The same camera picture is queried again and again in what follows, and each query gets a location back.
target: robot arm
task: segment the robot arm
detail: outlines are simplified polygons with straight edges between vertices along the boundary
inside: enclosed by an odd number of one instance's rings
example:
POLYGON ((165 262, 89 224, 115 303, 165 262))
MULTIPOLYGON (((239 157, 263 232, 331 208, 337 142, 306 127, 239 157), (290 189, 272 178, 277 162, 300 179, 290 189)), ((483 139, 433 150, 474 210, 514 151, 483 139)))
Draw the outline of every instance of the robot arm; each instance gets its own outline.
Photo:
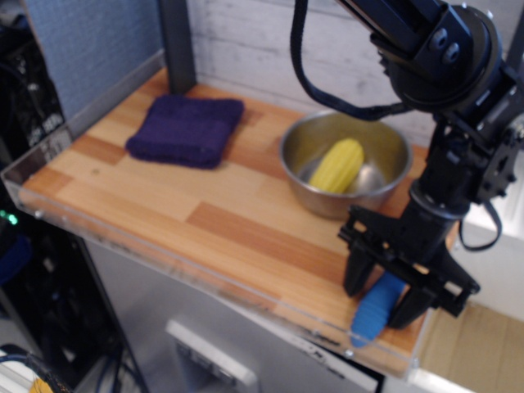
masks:
POLYGON ((501 230, 490 199, 504 196, 515 181, 524 85, 502 60, 490 18, 474 8, 437 0, 337 1, 371 30, 401 103, 358 108, 316 89, 300 61, 307 0, 296 0, 291 56, 305 91, 364 120, 414 109, 436 121, 427 167, 413 182, 404 213, 393 219, 351 206, 340 232, 350 248, 344 287, 349 296, 357 294, 379 264, 409 285, 389 326, 403 328, 428 307, 459 315, 480 287, 449 255, 445 238, 471 203, 484 205, 501 230))

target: corn cob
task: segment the corn cob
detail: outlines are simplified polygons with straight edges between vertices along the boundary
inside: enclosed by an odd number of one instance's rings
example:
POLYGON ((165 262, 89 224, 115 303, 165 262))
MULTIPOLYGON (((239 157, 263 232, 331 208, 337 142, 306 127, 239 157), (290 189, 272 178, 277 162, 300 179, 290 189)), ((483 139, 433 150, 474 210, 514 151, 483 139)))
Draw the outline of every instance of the corn cob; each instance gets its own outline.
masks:
POLYGON ((326 192, 343 193, 357 177, 364 149, 352 138, 335 143, 322 158, 309 184, 326 192))

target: navy towel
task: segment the navy towel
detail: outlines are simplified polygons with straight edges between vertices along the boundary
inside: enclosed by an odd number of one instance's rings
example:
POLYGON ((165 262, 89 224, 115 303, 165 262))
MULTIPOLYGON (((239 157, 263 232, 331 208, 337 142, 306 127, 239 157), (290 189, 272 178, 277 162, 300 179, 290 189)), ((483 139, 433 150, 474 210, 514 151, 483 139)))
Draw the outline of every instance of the navy towel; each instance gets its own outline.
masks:
POLYGON ((125 147, 139 160, 211 169, 222 160, 244 111, 242 101, 158 97, 125 147))

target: stainless steel bowl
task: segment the stainless steel bowl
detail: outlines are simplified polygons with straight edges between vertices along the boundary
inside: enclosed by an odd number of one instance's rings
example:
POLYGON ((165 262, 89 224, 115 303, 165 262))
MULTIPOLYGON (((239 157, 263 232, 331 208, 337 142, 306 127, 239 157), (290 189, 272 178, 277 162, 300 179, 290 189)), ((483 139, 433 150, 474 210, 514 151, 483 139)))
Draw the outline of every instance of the stainless steel bowl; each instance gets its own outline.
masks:
POLYGON ((413 152, 402 134, 382 122, 323 111, 299 120, 287 130, 280 144, 280 159, 302 205, 329 219, 345 219, 353 204, 378 209, 408 173, 413 152), (364 148, 364 165, 357 179, 343 194, 310 186, 309 178, 323 156, 343 138, 354 138, 364 148))

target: table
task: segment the table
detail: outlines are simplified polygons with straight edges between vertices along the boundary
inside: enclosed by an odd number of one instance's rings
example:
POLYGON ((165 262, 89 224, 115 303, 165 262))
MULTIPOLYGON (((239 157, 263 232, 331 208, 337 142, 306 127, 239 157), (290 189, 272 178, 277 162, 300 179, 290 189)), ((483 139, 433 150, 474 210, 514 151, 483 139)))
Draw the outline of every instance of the table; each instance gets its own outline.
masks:
MULTIPOLYGON (((402 331, 386 329, 362 350, 352 348, 347 329, 359 298, 348 298, 341 285, 343 223, 305 210, 287 185, 279 142, 304 114, 197 85, 189 97, 233 97, 246 105, 223 163, 204 170, 135 160, 124 144, 168 90, 162 70, 27 180, 19 190, 24 208, 257 309, 331 350, 405 373, 424 316, 402 331)), ((384 214, 400 214, 422 172, 426 150, 413 151, 413 168, 384 214)))

